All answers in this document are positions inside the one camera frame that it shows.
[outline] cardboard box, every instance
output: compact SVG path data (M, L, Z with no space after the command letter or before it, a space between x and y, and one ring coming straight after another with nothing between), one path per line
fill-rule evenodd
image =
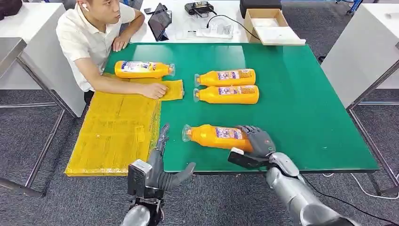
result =
M253 35L247 33L248 42L264 45L304 45L306 40L300 39L288 26L280 9L251 8L245 14L244 26Z

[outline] gray carpet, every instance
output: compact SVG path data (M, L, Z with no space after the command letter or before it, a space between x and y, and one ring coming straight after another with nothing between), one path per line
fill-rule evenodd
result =
M295 32L307 39L316 56L325 55L350 20L347 4L283 2L284 15ZM372 98L396 98L396 91ZM43 100L40 91L0 91L0 104ZM398 106L362 106L356 109L395 172L399 171ZM0 176L23 183L29 176L58 110L0 110ZM33 183L44 198L19 195L0 187L0 226L117 226L129 203L125 177L69 178L63 174L83 119L65 117ZM379 186L391 185L381 170ZM366 174L356 175L365 189L373 187ZM378 216L399 221L399 201L364 195L349 174L330 178L307 175L322 192L351 202ZM319 196L338 212L366 226L386 225L339 201ZM260 175L194 176L166 193L164 226L289 226L292 218Z

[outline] bottle label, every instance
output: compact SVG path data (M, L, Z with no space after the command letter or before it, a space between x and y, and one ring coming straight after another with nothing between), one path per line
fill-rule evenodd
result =
M155 71L157 64L153 62L123 61L121 70L123 72Z
M216 136L218 138L243 139L241 130L236 128L216 127Z
M219 95L255 93L255 86L225 86L219 87Z
M237 71L220 71L217 72L219 80L227 79L240 79L240 78L250 78L252 77L251 70L237 70Z

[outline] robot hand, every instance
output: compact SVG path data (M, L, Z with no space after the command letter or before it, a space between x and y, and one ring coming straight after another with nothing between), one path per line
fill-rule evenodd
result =
M169 140L168 131L169 124L166 124L147 162L138 159L128 167L128 194L136 196L136 199L121 226L156 226L164 218L164 191L173 189L194 171L193 162L176 174L164 171L163 154Z
M232 148L229 161L247 169L267 168L266 181L299 226L359 226L324 205L305 184L299 170L284 153L276 152L270 136L253 126L238 126L249 139L253 152Z

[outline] green tabletop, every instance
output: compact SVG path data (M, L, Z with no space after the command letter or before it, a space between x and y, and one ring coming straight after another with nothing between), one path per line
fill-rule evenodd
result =
M164 163L180 171L196 162L197 173L244 172L227 161L229 150L183 142L185 124L266 130L277 151L287 154L302 172L374 171L378 166L308 46L263 46L250 43L135 43L111 53L105 72L118 60L174 63L183 79L183 100L162 102L161 125L170 123ZM260 90L255 105L193 101L194 74L211 70L253 68Z

